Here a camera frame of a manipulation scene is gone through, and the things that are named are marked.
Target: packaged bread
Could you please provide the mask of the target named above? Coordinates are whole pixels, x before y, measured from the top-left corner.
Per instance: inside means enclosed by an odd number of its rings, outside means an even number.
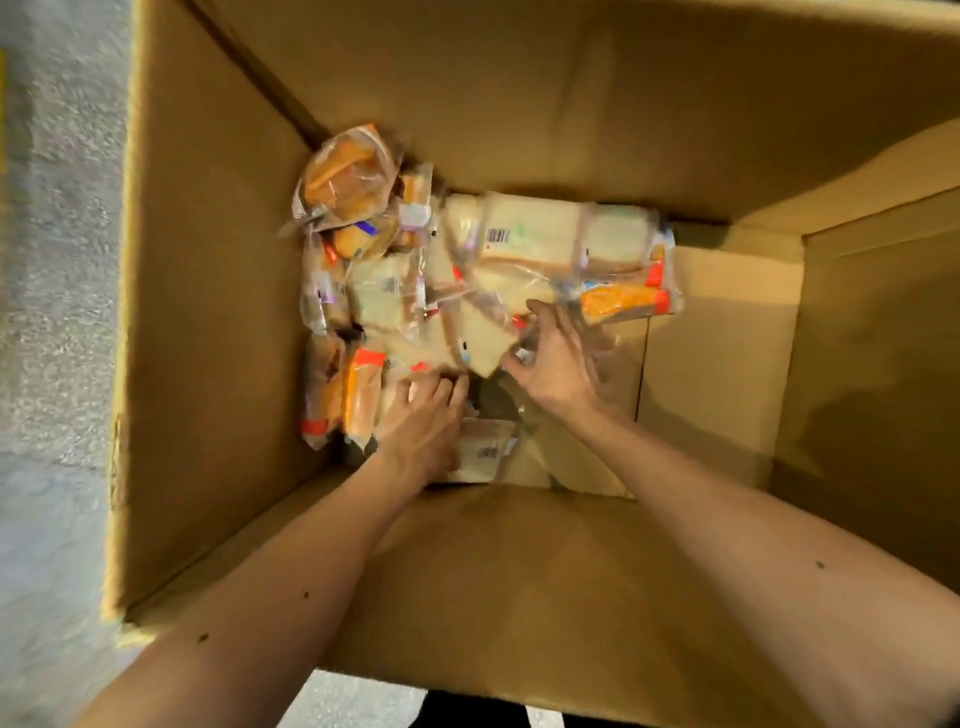
[[[427,301],[443,301],[466,293],[468,286],[454,259],[450,233],[439,216],[431,221],[424,246],[423,279]]]
[[[320,449],[341,425],[344,411],[344,372],[348,348],[335,333],[311,336],[304,362],[304,408],[300,435]]]
[[[369,220],[387,207],[399,157],[373,124],[328,139],[300,178],[294,220],[318,230]]]
[[[647,262],[659,217],[630,205],[597,205],[584,234],[588,278],[638,271]]]
[[[367,448],[376,425],[385,361],[383,352],[360,346],[353,353],[347,370],[344,435],[361,450]]]
[[[498,315],[482,299],[467,294],[451,306],[460,358],[476,374],[486,378],[520,339],[521,328],[510,317]]]
[[[609,324],[682,310],[674,252],[673,233],[659,232],[644,268],[627,276],[586,281],[579,296],[584,321]]]
[[[300,316],[315,334],[350,328],[347,266],[324,234],[308,231],[303,241]]]
[[[400,175],[403,183],[403,199],[399,206],[400,234],[396,247],[413,250],[421,244],[430,225],[430,190],[433,187],[433,162],[420,164]]]
[[[449,304],[434,306],[420,324],[419,336],[371,329],[367,341],[408,368],[421,366],[454,374],[465,369],[458,354],[457,332]]]
[[[478,197],[456,193],[447,196],[440,221],[444,232],[449,235],[447,242],[451,250],[460,252],[471,247],[472,238],[479,232],[482,213],[483,205]]]
[[[400,232],[396,201],[369,220],[359,220],[332,231],[333,247],[344,260],[369,260],[383,256]]]
[[[353,320],[364,329],[415,328],[418,310],[422,309],[420,298],[424,296],[421,265],[420,250],[354,261],[347,275]]]
[[[464,418],[457,450],[460,468],[448,473],[445,483],[493,483],[503,460],[516,444],[516,423],[506,420]]]
[[[508,263],[558,282],[579,278],[590,205],[490,193],[483,201],[475,264]]]
[[[511,316],[526,316],[528,299],[544,303],[557,300],[557,289],[543,276],[507,266],[477,266],[470,272],[477,286],[494,294]]]

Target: right hand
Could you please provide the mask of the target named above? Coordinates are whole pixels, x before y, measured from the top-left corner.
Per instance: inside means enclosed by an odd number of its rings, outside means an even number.
[[[585,407],[597,403],[596,376],[584,354],[584,343],[560,305],[528,301],[537,316],[540,342],[532,364],[524,364],[508,353],[501,362],[528,395],[550,414],[569,422]]]

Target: concrete floor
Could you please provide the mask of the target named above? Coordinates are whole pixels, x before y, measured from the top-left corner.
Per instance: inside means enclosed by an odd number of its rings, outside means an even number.
[[[129,28],[130,0],[0,0],[3,726],[68,725],[136,654],[97,616]],[[406,726],[422,696],[317,672],[282,724]]]

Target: cardboard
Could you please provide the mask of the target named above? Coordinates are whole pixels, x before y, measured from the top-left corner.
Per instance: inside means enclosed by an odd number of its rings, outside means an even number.
[[[772,490],[960,591],[960,191],[808,249]]]
[[[613,400],[960,589],[957,9],[137,7],[104,600],[132,634],[350,473],[297,433],[300,242],[276,233],[310,149],[365,121],[454,190],[692,221],[686,311],[621,325]],[[504,483],[408,509],[325,667],[650,725],[816,724],[602,463],[503,375],[481,395],[527,424]]]

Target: hand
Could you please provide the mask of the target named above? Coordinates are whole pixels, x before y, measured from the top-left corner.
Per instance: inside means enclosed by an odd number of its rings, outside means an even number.
[[[527,307],[540,328],[536,358],[524,364],[508,353],[501,364],[537,404],[569,424],[584,407],[596,404],[596,370],[562,306],[528,301]]]
[[[376,428],[377,454],[409,474],[417,490],[460,467],[457,441],[469,379],[456,385],[439,374],[417,376],[396,386],[394,402]]]

